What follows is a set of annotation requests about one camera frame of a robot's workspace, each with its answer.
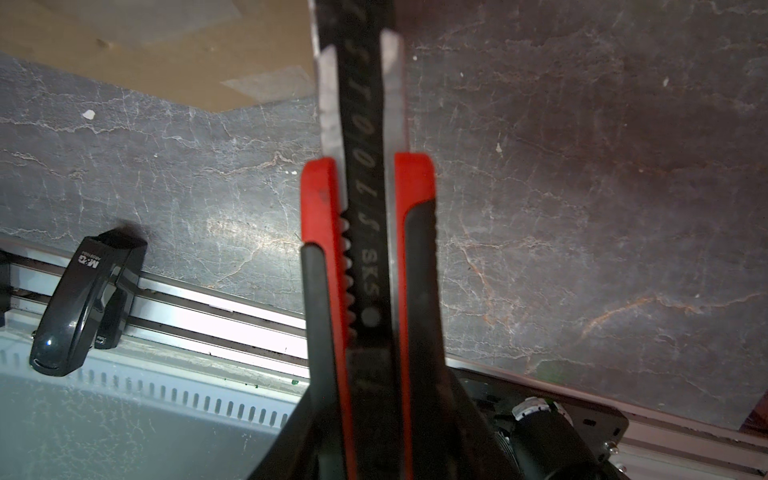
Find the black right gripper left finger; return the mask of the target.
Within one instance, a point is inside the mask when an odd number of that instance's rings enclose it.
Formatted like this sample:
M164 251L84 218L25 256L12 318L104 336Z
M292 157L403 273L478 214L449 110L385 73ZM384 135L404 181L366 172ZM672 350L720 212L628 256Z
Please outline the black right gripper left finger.
M310 480L315 478L315 417L305 392L266 456L248 480Z

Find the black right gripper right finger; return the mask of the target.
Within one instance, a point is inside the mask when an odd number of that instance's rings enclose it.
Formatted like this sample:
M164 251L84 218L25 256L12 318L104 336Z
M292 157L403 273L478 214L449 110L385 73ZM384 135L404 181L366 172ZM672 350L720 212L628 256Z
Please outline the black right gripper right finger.
M448 431L448 479L521 479L488 421L456 375L444 367L443 407Z

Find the red black utility knife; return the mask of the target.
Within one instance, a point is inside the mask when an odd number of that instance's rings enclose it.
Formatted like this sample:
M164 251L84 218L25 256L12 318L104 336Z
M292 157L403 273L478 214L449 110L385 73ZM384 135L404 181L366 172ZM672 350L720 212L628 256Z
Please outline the red black utility knife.
M435 173L409 149L395 7L310 12L322 155L302 171L300 213L317 475L448 479Z

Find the brown cardboard express box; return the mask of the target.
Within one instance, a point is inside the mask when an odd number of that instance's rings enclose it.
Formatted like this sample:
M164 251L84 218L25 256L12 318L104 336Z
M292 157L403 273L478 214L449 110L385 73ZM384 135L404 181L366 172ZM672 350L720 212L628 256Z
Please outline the brown cardboard express box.
M305 1L4 1L1 50L209 112L316 92Z

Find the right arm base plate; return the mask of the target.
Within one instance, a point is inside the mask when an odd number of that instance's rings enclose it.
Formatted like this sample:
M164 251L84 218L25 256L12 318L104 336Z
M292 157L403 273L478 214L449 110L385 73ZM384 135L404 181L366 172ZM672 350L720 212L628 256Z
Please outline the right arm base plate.
M521 479L624 479L611 464L629 421L619 410L454 369Z

